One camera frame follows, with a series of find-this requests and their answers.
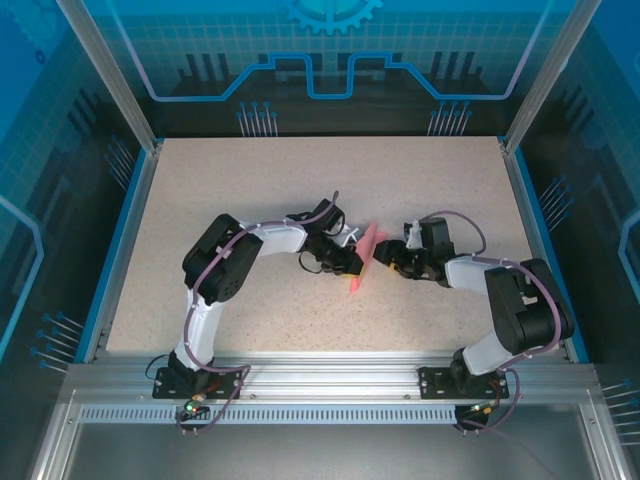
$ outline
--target pink object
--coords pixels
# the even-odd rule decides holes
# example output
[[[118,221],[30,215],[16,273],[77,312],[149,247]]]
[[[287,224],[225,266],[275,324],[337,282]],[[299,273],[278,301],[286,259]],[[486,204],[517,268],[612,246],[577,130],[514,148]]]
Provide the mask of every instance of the pink object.
[[[356,253],[360,257],[364,265],[362,266],[360,276],[351,279],[351,288],[349,290],[349,293],[356,293],[356,290],[360,288],[360,283],[362,282],[362,277],[364,277],[364,272],[373,259],[373,252],[376,249],[376,245],[383,240],[386,240],[386,238],[386,232],[378,232],[378,222],[372,222],[371,225],[369,225],[369,228],[367,228],[367,231],[364,232],[363,237],[358,240],[358,243],[356,243]]]

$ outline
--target gear icon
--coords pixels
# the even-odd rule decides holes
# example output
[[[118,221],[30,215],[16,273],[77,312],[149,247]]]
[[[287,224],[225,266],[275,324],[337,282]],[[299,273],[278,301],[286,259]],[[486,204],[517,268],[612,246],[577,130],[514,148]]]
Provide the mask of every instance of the gear icon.
[[[349,27],[360,28],[362,19],[372,19],[373,9],[382,7],[382,0],[285,0],[289,20],[300,22],[301,28],[311,27],[314,34],[336,30],[346,34]]]
[[[44,49],[56,34],[58,7],[54,0],[4,0],[0,12],[5,10],[13,14],[22,33],[39,49]]]

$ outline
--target transparent panel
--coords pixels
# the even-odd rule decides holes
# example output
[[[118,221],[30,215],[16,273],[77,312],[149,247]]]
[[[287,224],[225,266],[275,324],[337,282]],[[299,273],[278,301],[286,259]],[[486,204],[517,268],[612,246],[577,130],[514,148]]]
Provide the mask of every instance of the transparent panel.
[[[506,132],[574,0],[89,0],[160,136]]]
[[[522,143],[605,384],[640,381],[638,22],[637,4],[601,4]]]
[[[140,145],[55,2],[2,3],[0,65],[0,458],[13,479],[72,361]]]

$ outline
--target black mounting bracket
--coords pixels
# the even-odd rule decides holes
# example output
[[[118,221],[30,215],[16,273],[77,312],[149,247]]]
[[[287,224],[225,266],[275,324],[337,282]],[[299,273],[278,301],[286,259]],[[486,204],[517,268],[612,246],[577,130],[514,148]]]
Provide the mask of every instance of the black mounting bracket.
[[[159,368],[156,372],[151,394],[153,398],[187,400],[194,395],[206,392],[207,399],[227,400],[242,375],[240,372],[193,371],[177,359],[175,352],[169,355],[168,363],[168,367]]]
[[[418,369],[418,385],[422,400],[494,400],[509,398],[509,387],[504,375],[496,372],[479,377],[473,385],[461,391],[450,367],[422,367]]]

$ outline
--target metal frame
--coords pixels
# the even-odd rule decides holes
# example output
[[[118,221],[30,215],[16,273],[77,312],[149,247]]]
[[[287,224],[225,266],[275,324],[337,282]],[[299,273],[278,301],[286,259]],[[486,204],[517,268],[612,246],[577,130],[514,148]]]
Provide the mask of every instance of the metal frame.
[[[601,0],[577,0],[509,127],[505,136],[507,153],[513,154],[520,145],[551,88],[564,70],[573,50],[582,38],[582,34],[589,26],[600,2]]]
[[[138,142],[147,153],[153,154],[157,144],[156,136],[84,2],[56,1]]]
[[[153,132],[88,11],[79,0],[57,1],[141,145],[149,153],[155,152]],[[542,238],[535,224],[532,204],[526,194],[515,151],[599,4],[600,0],[579,0],[505,139],[505,163],[527,237],[534,254],[543,257]],[[136,186],[131,214],[114,263],[119,267],[114,268],[115,273],[109,278],[104,304],[101,305],[92,337],[91,345],[98,348],[98,336],[108,331],[113,318],[156,161],[157,157],[144,170]],[[575,360],[572,343],[567,342],[566,346],[570,358]],[[343,405],[351,409],[364,406],[402,409],[475,403],[462,399],[455,402],[420,399],[416,367],[446,366],[452,353],[236,353],[221,355],[216,363],[220,366],[253,366],[242,395],[234,402],[232,409],[264,410],[278,406],[286,410],[326,405]],[[147,363],[147,358],[100,354],[97,363],[70,366],[33,479],[63,477],[85,407],[102,406],[108,409],[113,406],[145,411],[181,403],[150,397],[150,381],[143,375]],[[580,406],[586,438],[601,478],[632,478],[592,365],[568,363],[561,349],[555,355],[519,364],[517,370],[522,379],[523,404]],[[135,423],[130,420],[114,419],[117,423]],[[166,418],[158,420],[158,423],[166,423]]]
[[[305,412],[327,406],[342,411],[363,408],[381,411],[419,411],[441,409],[453,404],[471,404],[473,400],[441,401],[421,400],[416,367],[442,366],[452,352],[432,355],[406,352],[381,354],[305,354],[260,353],[225,355],[217,359],[220,365],[250,363],[253,371],[247,385],[230,411],[264,411],[278,409],[281,412]],[[154,418],[155,411],[178,406],[181,401],[154,400],[150,393],[152,382],[144,376],[147,358],[113,357],[90,365],[72,365],[69,368],[60,394],[58,406],[51,420],[43,448],[40,452],[33,479],[62,478],[73,450],[80,423],[86,420],[84,409],[98,412],[119,409],[135,410],[138,417],[101,419],[100,423],[155,423],[169,424],[168,415]],[[560,356],[533,359],[519,364],[523,405],[578,404],[584,419],[586,436],[600,478],[630,479],[626,464],[608,409],[600,389],[595,369],[590,364],[570,364]],[[252,421],[244,415],[227,423],[265,423]],[[368,423],[451,423],[447,418],[440,422],[407,422],[380,418]],[[357,422],[341,420],[337,423]]]

